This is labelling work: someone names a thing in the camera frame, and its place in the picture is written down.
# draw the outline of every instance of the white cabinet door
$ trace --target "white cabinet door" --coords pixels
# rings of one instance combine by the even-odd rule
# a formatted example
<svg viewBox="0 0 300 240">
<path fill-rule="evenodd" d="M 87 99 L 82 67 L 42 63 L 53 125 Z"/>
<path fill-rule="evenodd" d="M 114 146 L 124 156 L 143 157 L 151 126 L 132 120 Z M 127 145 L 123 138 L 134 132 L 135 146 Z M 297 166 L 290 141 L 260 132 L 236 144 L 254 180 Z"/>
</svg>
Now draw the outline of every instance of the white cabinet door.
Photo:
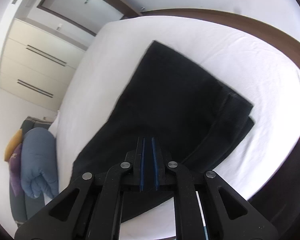
<svg viewBox="0 0 300 240">
<path fill-rule="evenodd" d="M 60 98 L 50 98 L 23 86 L 17 80 L 4 73 L 0 73 L 0 87 L 24 100 L 55 112 L 59 109 L 62 102 Z"/>
<path fill-rule="evenodd" d="M 27 49 L 27 46 L 11 39 L 7 39 L 3 55 L 66 85 L 70 83 L 75 72 L 75 69 L 69 66 L 63 66 L 31 51 Z"/>
<path fill-rule="evenodd" d="M 9 38 L 75 69 L 85 53 L 84 50 L 18 19 L 14 20 Z"/>
</svg>

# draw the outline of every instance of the gray sofa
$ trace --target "gray sofa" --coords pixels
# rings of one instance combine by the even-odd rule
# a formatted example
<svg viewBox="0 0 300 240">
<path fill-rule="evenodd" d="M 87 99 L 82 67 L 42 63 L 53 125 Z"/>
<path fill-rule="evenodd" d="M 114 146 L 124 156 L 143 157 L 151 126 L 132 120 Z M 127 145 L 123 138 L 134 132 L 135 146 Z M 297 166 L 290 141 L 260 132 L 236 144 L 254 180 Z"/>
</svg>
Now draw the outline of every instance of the gray sofa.
<svg viewBox="0 0 300 240">
<path fill-rule="evenodd" d="M 22 137 L 31 130 L 32 128 L 42 127 L 48 129 L 52 123 L 46 122 L 34 117 L 28 116 L 22 123 Z M 28 197 L 22 192 L 18 196 L 15 196 L 11 185 L 10 187 L 10 207 L 13 219 L 17 223 L 18 226 L 22 225 L 29 218 L 31 218 L 34 214 L 36 214 L 41 208 L 44 207 L 44 199 L 43 194 L 41 194 L 38 198 L 33 199 Z"/>
</svg>

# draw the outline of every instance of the cabinet handle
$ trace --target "cabinet handle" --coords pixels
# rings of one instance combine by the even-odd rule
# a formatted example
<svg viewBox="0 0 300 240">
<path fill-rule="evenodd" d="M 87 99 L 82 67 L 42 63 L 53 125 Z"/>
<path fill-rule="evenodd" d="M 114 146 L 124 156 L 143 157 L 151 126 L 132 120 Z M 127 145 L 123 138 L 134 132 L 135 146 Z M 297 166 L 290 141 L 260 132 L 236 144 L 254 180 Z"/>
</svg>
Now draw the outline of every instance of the cabinet handle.
<svg viewBox="0 0 300 240">
<path fill-rule="evenodd" d="M 50 54 L 43 52 L 42 50 L 39 50 L 39 49 L 37 49 L 37 48 L 35 48 L 35 47 L 33 47 L 33 46 L 30 46 L 29 44 L 27 45 L 26 49 L 28 49 L 28 50 L 30 50 L 30 51 L 36 53 L 36 54 L 39 54 L 39 55 L 42 56 L 42 57 L 45 57 L 45 58 L 47 58 L 47 59 L 50 59 L 51 61 L 53 61 L 53 62 L 55 62 L 55 63 L 58 63 L 58 64 L 60 64 L 61 66 L 66 66 L 66 64 L 67 64 L 66 62 L 62 61 L 61 59 L 58 59 L 58 58 L 56 58 L 56 57 L 53 57 L 53 56 L 51 56 Z"/>
<path fill-rule="evenodd" d="M 26 83 L 26 82 L 22 81 L 21 79 L 18 79 L 17 83 L 20 84 L 20 85 L 22 85 L 22 86 L 25 86 L 27 88 L 30 88 L 30 89 L 32 89 L 32 90 L 34 90 L 34 91 L 36 91 L 36 92 L 38 92 L 40 94 L 43 94 L 43 95 L 45 95 L 47 97 L 53 98 L 53 94 L 51 94 L 51 93 L 49 93 L 47 91 L 44 91 L 44 90 L 42 90 L 40 88 L 37 88 L 37 87 L 35 87 L 33 85 L 30 85 L 29 83 Z"/>
</svg>

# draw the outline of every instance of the black cloth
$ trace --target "black cloth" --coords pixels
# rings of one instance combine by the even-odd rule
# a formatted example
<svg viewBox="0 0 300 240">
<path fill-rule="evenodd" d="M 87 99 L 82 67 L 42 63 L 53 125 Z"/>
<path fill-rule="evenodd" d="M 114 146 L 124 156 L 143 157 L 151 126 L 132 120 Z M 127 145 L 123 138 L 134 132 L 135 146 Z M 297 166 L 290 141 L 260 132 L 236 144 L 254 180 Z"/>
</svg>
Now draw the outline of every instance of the black cloth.
<svg viewBox="0 0 300 240">
<path fill-rule="evenodd" d="M 298 232 L 300 226 L 300 141 L 280 169 L 249 202 L 277 228 L 280 239 L 290 239 Z"/>
<path fill-rule="evenodd" d="M 196 63 L 154 41 L 108 121 L 74 161 L 71 180 L 124 161 L 143 135 L 157 136 L 173 160 L 191 170 L 212 169 L 253 126 L 251 109 L 251 103 Z M 122 221 L 170 197 L 126 194 Z"/>
</svg>

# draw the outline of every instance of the mattress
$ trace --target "mattress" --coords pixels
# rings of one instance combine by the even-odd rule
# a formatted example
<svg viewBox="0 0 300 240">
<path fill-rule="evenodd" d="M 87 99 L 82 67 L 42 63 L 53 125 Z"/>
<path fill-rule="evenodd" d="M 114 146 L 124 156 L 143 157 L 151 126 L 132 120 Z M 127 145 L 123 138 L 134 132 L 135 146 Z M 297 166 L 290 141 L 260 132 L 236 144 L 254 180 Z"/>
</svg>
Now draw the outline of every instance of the mattress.
<svg viewBox="0 0 300 240">
<path fill-rule="evenodd" d="M 214 169 L 249 199 L 280 167 L 300 136 L 300 70 L 283 53 L 250 34 L 171 16 L 111 22 L 95 37 L 60 107 L 60 191 L 69 184 L 73 161 L 107 121 L 153 40 L 184 54 L 253 103 L 254 127 Z M 170 199 L 122 223 L 120 239 L 175 236 L 174 223 Z"/>
</svg>

